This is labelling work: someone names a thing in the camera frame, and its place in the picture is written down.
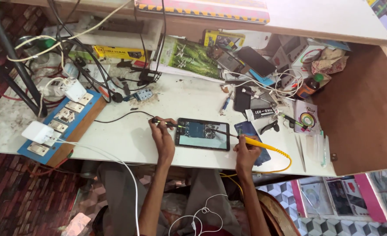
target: gray pants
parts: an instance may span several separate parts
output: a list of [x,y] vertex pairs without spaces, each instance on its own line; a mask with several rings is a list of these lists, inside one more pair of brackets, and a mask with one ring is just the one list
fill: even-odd
[[[105,235],[133,236],[136,234],[135,223],[135,185],[128,169],[121,164],[103,162],[97,169],[97,177],[102,181],[106,189],[106,199],[109,205],[109,212],[104,216]],[[216,194],[227,194],[221,177],[217,170],[192,168],[191,194],[187,200],[185,215],[194,215],[196,211],[205,206],[206,200]],[[147,190],[137,179],[138,187],[138,216],[144,203]],[[233,236],[241,236],[241,228],[234,216],[228,198],[226,196],[215,196],[208,200],[207,208],[221,216],[223,229]],[[221,219],[212,213],[196,215],[201,219],[202,224],[219,227]],[[179,235],[193,233],[192,217],[185,217],[182,220]],[[108,227],[111,221],[113,228]],[[169,224],[162,213],[157,224],[157,236],[164,236],[169,233]]]

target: hand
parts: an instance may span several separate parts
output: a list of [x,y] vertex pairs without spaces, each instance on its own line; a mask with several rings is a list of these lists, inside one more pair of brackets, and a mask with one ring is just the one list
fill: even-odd
[[240,135],[239,143],[233,148],[233,150],[237,152],[236,172],[238,175],[246,174],[251,176],[253,165],[262,152],[262,149],[247,144],[245,137],[258,140],[257,136]]
[[175,143],[173,142],[172,136],[167,131],[167,125],[165,122],[171,122],[177,124],[173,119],[162,119],[158,116],[155,117],[160,123],[157,125],[152,123],[151,120],[148,121],[151,127],[152,136],[154,142],[156,142],[157,151],[159,153],[159,159],[157,165],[164,165],[169,168],[173,161],[173,156],[175,155]]

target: tablet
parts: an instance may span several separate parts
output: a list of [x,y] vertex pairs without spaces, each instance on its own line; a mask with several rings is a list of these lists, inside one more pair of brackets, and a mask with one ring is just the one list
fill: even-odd
[[[177,123],[186,128],[177,128],[176,146],[221,151],[230,150],[230,132],[227,123],[186,118],[179,118]],[[227,134],[221,134],[212,129],[227,132]]]

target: yellow box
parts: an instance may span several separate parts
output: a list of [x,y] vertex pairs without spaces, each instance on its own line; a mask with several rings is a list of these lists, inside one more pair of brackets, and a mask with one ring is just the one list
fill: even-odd
[[369,6],[372,6],[377,0],[366,0]]
[[112,57],[128,60],[145,60],[143,49],[133,49],[126,47],[108,47],[94,45],[93,49],[99,54],[100,57]]
[[217,44],[219,47],[228,49],[229,51],[236,51],[243,46],[244,39],[243,34],[227,33],[218,30],[206,29],[203,31],[203,45],[214,46]]

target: black smartphone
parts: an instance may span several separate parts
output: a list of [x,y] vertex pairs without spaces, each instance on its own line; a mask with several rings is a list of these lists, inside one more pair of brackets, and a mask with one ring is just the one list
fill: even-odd
[[243,93],[242,89],[251,92],[252,88],[249,86],[238,86],[236,87],[234,94],[234,107],[235,111],[240,111],[244,113],[245,110],[250,109],[250,95]]
[[[230,150],[230,130],[227,123],[186,118],[179,118],[177,123],[186,128],[176,129],[176,146],[221,151]],[[215,130],[226,132],[226,134],[218,133]]]
[[251,47],[242,47],[238,52],[238,57],[262,78],[272,74],[276,70],[274,65],[264,59],[264,57]]

